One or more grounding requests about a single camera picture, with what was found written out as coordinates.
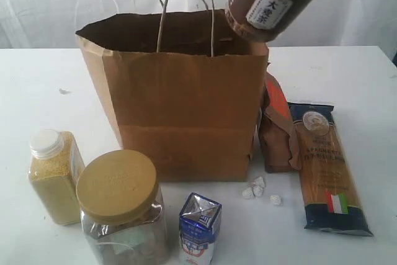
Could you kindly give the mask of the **blue and white milk carton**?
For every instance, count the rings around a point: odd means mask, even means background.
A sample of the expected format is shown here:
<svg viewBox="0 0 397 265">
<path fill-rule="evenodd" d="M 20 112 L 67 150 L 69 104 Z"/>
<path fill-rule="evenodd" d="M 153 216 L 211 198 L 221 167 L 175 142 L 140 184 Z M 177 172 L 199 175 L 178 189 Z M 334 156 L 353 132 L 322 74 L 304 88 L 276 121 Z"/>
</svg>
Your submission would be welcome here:
<svg viewBox="0 0 397 265">
<path fill-rule="evenodd" d="M 179 213 L 179 261 L 210 264 L 220 233 L 222 205 L 191 193 Z"/>
</svg>

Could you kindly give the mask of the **clear jar with tan lid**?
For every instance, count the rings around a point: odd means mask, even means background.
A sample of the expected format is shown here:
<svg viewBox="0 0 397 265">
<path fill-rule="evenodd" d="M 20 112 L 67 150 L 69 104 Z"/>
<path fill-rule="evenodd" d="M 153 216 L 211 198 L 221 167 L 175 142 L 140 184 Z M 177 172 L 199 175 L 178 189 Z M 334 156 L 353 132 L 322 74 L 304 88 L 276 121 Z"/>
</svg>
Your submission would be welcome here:
<svg viewBox="0 0 397 265">
<path fill-rule="evenodd" d="M 99 264 L 164 264 L 163 195 L 144 154 L 111 151 L 92 160 L 76 185 L 81 226 Z"/>
</svg>

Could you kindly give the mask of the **spaghetti packet with Italian flag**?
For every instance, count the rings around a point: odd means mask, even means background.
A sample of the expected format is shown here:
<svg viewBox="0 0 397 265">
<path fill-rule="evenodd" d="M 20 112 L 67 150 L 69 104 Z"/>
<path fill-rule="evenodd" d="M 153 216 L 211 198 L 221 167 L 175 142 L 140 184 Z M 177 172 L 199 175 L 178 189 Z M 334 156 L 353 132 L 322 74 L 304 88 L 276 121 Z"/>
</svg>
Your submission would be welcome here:
<svg viewBox="0 0 397 265">
<path fill-rule="evenodd" d="M 339 142 L 332 112 L 324 104 L 289 103 L 300 146 L 300 184 L 309 230 L 372 236 Z"/>
</svg>

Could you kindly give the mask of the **brown paper shopping bag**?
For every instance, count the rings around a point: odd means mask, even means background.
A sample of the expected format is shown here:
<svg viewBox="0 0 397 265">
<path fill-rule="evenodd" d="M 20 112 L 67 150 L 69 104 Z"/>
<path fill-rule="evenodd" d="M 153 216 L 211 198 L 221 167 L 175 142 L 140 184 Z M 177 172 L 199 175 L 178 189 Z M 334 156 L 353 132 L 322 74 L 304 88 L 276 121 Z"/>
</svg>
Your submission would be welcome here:
<svg viewBox="0 0 397 265">
<path fill-rule="evenodd" d="M 268 48 L 230 28 L 208 0 L 196 12 L 116 14 L 76 32 L 119 145 L 161 181 L 243 181 Z"/>
</svg>

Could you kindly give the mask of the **brown pouch with orange label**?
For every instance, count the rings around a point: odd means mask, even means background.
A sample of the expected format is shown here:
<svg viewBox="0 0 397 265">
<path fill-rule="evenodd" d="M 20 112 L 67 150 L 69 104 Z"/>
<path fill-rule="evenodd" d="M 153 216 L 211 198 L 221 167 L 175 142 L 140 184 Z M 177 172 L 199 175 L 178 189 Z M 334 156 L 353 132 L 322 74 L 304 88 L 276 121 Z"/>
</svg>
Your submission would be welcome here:
<svg viewBox="0 0 397 265">
<path fill-rule="evenodd" d="M 292 115 L 279 82 L 266 73 L 257 133 L 268 173 L 299 171 L 299 144 Z"/>
</svg>

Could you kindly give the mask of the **white crumpled paper ball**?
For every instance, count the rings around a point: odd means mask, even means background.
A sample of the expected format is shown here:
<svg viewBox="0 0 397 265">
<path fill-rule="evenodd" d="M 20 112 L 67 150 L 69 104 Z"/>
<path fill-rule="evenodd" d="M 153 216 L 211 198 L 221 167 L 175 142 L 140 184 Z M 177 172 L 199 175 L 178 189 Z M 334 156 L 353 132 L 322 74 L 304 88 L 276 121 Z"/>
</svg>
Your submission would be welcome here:
<svg viewBox="0 0 397 265">
<path fill-rule="evenodd" d="M 255 195 L 254 195 L 254 192 L 253 192 L 253 188 L 251 188 L 251 187 L 245 188 L 242 191 L 242 197 L 244 199 L 246 199 L 246 200 L 255 198 Z"/>
<path fill-rule="evenodd" d="M 280 195 L 271 195 L 269 199 L 273 206 L 281 206 L 283 203 L 282 197 Z"/>
<path fill-rule="evenodd" d="M 259 186 L 261 188 L 265 188 L 265 181 L 264 178 L 262 176 L 258 176 L 256 178 L 254 178 L 251 182 L 252 186 Z"/>
<path fill-rule="evenodd" d="M 254 185 L 252 187 L 252 192 L 255 197 L 262 197 L 264 193 L 264 188 L 259 185 Z"/>
</svg>

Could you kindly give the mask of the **millet bottle with white cap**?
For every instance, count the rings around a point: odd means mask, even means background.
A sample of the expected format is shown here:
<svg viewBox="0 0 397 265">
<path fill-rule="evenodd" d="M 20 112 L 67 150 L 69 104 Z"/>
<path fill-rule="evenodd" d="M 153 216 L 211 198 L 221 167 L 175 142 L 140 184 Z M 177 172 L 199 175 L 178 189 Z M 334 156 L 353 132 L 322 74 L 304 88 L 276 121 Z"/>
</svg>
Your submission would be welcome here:
<svg viewBox="0 0 397 265">
<path fill-rule="evenodd" d="M 29 181 L 52 220 L 59 225 L 80 222 L 76 183 L 84 162 L 74 135 L 43 129 L 30 141 Z"/>
</svg>

